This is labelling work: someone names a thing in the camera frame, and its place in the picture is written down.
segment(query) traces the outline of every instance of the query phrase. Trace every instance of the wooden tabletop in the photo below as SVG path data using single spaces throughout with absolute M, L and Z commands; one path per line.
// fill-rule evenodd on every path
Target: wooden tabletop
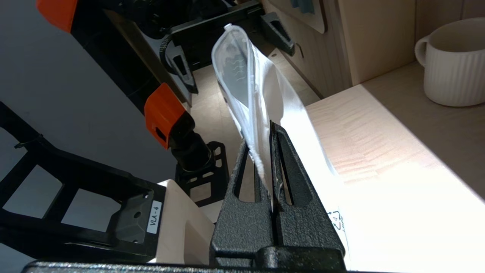
M 485 189 L 485 106 L 435 104 L 422 78 L 411 64 L 307 107 L 344 181 L 353 270 L 483 269 L 485 204 L 462 179 Z

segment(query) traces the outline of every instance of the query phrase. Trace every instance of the mug handle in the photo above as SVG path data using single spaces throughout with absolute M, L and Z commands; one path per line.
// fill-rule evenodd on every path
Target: mug handle
M 419 64 L 426 66 L 426 44 L 429 42 L 429 35 L 421 38 L 414 46 L 414 54 Z

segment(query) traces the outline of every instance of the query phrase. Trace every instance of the ribbed ceramic mug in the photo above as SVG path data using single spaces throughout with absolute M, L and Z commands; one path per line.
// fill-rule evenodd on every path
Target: ribbed ceramic mug
M 424 66 L 424 93 L 447 106 L 485 102 L 485 17 L 444 25 L 414 48 Z

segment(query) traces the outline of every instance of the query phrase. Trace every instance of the white plastic bag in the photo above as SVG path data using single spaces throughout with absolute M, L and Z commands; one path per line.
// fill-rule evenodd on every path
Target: white plastic bag
M 308 114 L 288 80 L 239 26 L 227 25 L 212 49 L 212 64 L 236 126 L 258 175 L 271 189 L 270 120 L 288 133 L 323 206 L 346 249 L 339 207 L 342 182 L 322 149 Z

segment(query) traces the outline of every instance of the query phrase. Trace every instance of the clear plastic bag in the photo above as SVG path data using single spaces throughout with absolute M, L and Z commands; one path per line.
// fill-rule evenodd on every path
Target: clear plastic bag
M 271 195 L 270 120 L 287 131 L 347 251 L 339 206 L 342 182 L 328 160 L 300 98 L 276 66 L 239 26 L 227 25 L 212 49 L 212 64 L 229 111 L 246 139 L 258 175 Z

